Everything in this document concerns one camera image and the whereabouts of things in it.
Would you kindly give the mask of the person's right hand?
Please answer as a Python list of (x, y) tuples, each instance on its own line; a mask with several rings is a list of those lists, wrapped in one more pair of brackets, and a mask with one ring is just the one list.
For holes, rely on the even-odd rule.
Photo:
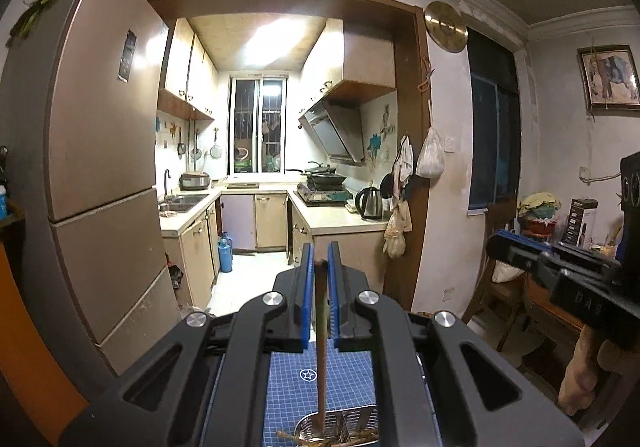
[(639, 345), (633, 349), (621, 349), (585, 325), (565, 370), (558, 407), (570, 417), (579, 410), (587, 409), (597, 396), (596, 386), (601, 370), (617, 375), (638, 375)]

